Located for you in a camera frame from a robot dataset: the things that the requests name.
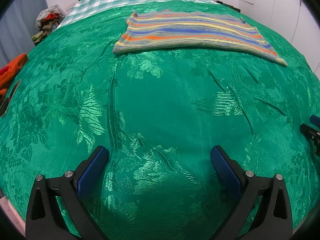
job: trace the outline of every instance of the blue gripper pad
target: blue gripper pad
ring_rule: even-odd
[[[233,171],[231,166],[228,164],[228,161],[223,157],[223,154],[220,152],[217,146],[211,149],[210,157],[211,163],[217,171],[221,182],[228,190],[230,196],[238,200],[241,199],[241,181]]]
[[[318,117],[316,115],[312,115],[310,117],[310,122],[320,128],[320,117]]]
[[[108,150],[105,147],[101,147],[77,182],[77,196],[79,199],[90,195],[108,162],[108,158]]]

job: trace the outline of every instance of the striped sweater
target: striped sweater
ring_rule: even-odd
[[[114,54],[181,47],[214,48],[246,52],[287,66],[258,29],[242,18],[202,12],[134,11],[126,22],[128,28],[116,42]]]

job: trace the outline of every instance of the blue curtain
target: blue curtain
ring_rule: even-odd
[[[46,0],[14,0],[0,20],[0,68],[35,46],[36,18],[46,9]]]

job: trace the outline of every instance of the yellow stripe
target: yellow stripe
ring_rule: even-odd
[[[199,40],[199,41],[206,40],[206,41],[219,41],[219,42],[224,42],[224,43],[231,43],[231,44],[236,44],[236,45],[240,45],[240,46],[246,46],[246,47],[249,47],[249,48],[251,48],[251,49],[254,49],[254,50],[260,52],[261,54],[264,54],[264,52],[261,51],[261,50],[259,50],[259,49],[256,49],[256,48],[251,47],[251,46],[246,45],[246,44],[237,43],[237,42],[232,42],[232,41],[224,41],[224,40],[218,40],[218,39],[199,39],[199,38],[190,38],[190,39],[187,39],[187,40]],[[119,46],[132,46],[131,44],[128,45],[128,44],[124,44],[123,42],[119,42],[119,41],[117,41],[115,45],[119,45]]]
[[[203,17],[203,16],[184,16],[183,18],[200,18],[200,19],[208,19],[208,20],[212,20],[212,21],[216,21],[216,22],[221,22],[221,23],[225,23],[227,25],[230,25],[230,26],[235,26],[235,27],[239,27],[239,28],[242,28],[244,30],[254,30],[253,27],[250,27],[250,28],[246,28],[246,27],[242,27],[242,26],[239,26],[239,25],[236,25],[236,24],[232,24],[232,23],[227,23],[223,20],[217,20],[217,19],[213,19],[213,18],[210,18],[210,17]],[[170,18],[163,18],[163,17],[157,17],[157,18],[149,18],[149,19],[137,19],[137,18],[134,18],[136,21],[148,21],[148,20],[164,20],[164,19],[181,19],[181,17],[170,17]]]
[[[177,23],[169,23],[169,24],[161,24],[161,25],[157,25],[158,26],[168,26],[168,25],[175,25]],[[190,25],[189,23],[178,23],[179,25]],[[239,35],[242,35],[244,37],[247,37],[247,38],[250,38],[250,39],[254,39],[255,41],[258,41],[258,42],[261,42],[261,43],[265,43],[266,41],[260,41],[260,40],[257,40],[253,37],[250,37],[250,36],[247,36],[247,35],[244,35],[242,33],[239,33],[235,30],[232,30],[232,29],[228,29],[228,28],[225,28],[225,27],[221,27],[221,26],[217,26],[217,25],[213,25],[213,24],[207,24],[207,23],[196,23],[196,24],[192,24],[192,25],[202,25],[202,26],[207,26],[207,27],[215,27],[215,28],[218,28],[218,29],[222,29],[222,30],[227,30],[227,31],[230,31],[230,32],[234,32],[234,33],[237,33]],[[132,27],[132,26],[128,26],[127,30],[144,30],[144,29],[150,29],[150,28],[154,28],[155,26],[146,26],[146,27],[143,27],[143,28],[135,28],[135,27]]]

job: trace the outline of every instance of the green satin fabric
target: green satin fabric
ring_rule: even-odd
[[[133,10],[168,8],[242,16],[288,67],[214,49],[112,54]],[[0,119],[0,186],[23,217],[37,174],[61,176],[97,145],[110,162],[84,203],[110,239],[208,239],[235,204],[210,162],[214,145],[245,170],[282,174],[294,225],[318,200],[318,157],[299,126],[320,115],[320,83],[283,37],[227,7],[170,1],[101,12],[50,34],[18,79]]]

